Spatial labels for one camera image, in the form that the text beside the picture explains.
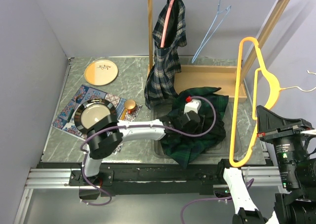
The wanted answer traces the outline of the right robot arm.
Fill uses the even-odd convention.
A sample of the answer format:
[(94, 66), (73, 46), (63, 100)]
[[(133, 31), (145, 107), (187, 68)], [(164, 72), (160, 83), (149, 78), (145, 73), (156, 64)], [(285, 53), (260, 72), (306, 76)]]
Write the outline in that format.
[(314, 224), (316, 222), (316, 160), (307, 151), (316, 131), (304, 119), (288, 119), (257, 106), (257, 137), (274, 146), (282, 187), (267, 219), (253, 203), (240, 168), (219, 163), (216, 178), (227, 184), (234, 203), (234, 224)]

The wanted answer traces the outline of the light blue wire hanger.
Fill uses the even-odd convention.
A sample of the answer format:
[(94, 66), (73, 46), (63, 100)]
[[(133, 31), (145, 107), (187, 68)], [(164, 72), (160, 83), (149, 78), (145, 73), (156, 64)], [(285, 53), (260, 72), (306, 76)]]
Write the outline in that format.
[(213, 37), (215, 32), (218, 30), (218, 28), (221, 26), (221, 24), (223, 23), (223, 21), (225, 20), (225, 18), (228, 16), (228, 14), (231, 11), (231, 8), (232, 8), (231, 5), (228, 5), (226, 8), (221, 9), (221, 2), (222, 2), (222, 0), (218, 1), (216, 15), (215, 15), (211, 25), (209, 26), (206, 34), (204, 35), (204, 38), (202, 39), (198, 49), (196, 50), (196, 52), (191, 60), (192, 63), (194, 63), (196, 61), (197, 57), (199, 56), (199, 54), (201, 53), (203, 48), (210, 41), (210, 39)]

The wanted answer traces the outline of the orange plastic hanger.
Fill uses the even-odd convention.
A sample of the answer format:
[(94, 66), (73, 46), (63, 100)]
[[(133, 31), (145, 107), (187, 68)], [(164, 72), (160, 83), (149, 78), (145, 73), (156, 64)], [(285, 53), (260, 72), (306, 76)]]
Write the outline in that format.
[(239, 88), (240, 88), (240, 82), (241, 82), (241, 57), (242, 57), (243, 45), (245, 42), (252, 42), (253, 43), (255, 53), (257, 55), (257, 59), (259, 62), (259, 68), (257, 68), (255, 70), (255, 73), (254, 73), (253, 102), (257, 102), (258, 73), (261, 73), (269, 84), (269, 88), (270, 88), (269, 97), (268, 97), (266, 104), (264, 105), (264, 107), (266, 107), (267, 109), (271, 109), (274, 107), (274, 105), (276, 104), (276, 102), (279, 99), (280, 92), (283, 90), (299, 89), (302, 92), (312, 92), (315, 90), (315, 88), (312, 88), (310, 90), (304, 90), (299, 86), (281, 88), (278, 78), (274, 74), (270, 73), (265, 66), (262, 52), (259, 48), (258, 40), (254, 37), (245, 37), (244, 39), (242, 39), (239, 43), (239, 48), (238, 48), (236, 85), (235, 85), (235, 95), (234, 95), (234, 105), (233, 105), (233, 115), (232, 115), (232, 128), (231, 128), (231, 140), (230, 140), (230, 152), (229, 152), (229, 162), (230, 162), (230, 165), (234, 168), (240, 168), (240, 167), (244, 166), (249, 161), (249, 159), (251, 158), (252, 152), (253, 152), (253, 147), (255, 145), (255, 141), (257, 139), (257, 132), (254, 131), (252, 134), (248, 149), (247, 149), (247, 153), (245, 154), (243, 159), (241, 159), (240, 161), (234, 160)]

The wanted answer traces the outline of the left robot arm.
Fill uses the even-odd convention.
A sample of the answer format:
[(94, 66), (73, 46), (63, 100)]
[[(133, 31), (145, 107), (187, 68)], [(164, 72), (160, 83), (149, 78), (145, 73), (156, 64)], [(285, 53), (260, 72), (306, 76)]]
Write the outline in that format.
[(98, 181), (102, 160), (122, 142), (133, 140), (174, 139), (180, 135), (194, 136), (202, 118), (195, 111), (182, 112), (174, 118), (163, 116), (147, 122), (128, 122), (118, 120), (114, 114), (93, 113), (85, 119), (76, 115), (75, 127), (87, 136), (81, 148), (84, 160), (80, 179), (87, 185)]

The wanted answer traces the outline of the green navy plaid skirt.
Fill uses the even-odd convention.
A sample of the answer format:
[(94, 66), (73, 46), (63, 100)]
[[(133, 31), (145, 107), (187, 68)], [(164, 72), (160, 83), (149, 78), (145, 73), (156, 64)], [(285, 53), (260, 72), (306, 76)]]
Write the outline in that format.
[(206, 98), (213, 104), (216, 112), (215, 125), (206, 135), (188, 137), (175, 134), (173, 138), (160, 140), (164, 153), (183, 168), (186, 168), (190, 162), (194, 161), (205, 150), (218, 145), (226, 137), (223, 118), (229, 102), (229, 96), (218, 94), (217, 92), (220, 90), (221, 88), (215, 87), (187, 89), (179, 93), (178, 97), (172, 103), (172, 109), (167, 114), (172, 118), (183, 112), (186, 98), (189, 96), (201, 96)]

